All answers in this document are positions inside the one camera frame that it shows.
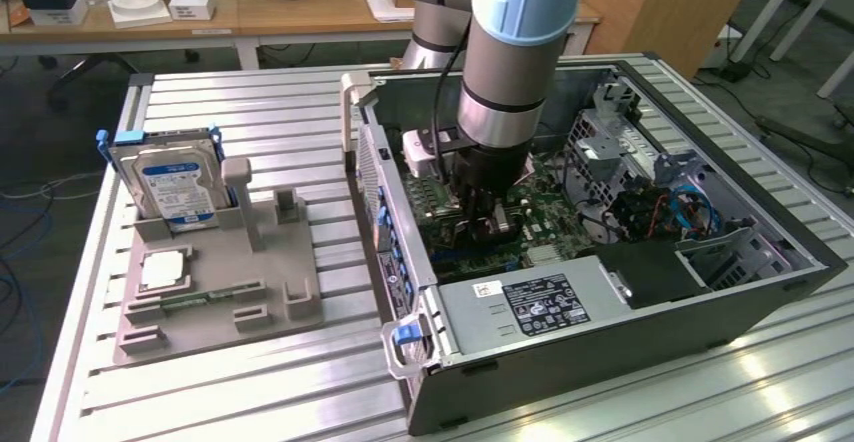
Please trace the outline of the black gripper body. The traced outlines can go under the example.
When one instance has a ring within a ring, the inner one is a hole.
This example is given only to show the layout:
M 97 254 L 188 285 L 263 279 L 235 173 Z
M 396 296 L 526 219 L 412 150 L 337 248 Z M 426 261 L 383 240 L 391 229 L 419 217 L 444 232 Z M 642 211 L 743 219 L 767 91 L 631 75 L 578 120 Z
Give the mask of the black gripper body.
M 528 146 L 460 149 L 452 160 L 452 188 L 459 196 L 471 193 L 504 197 L 524 170 Z

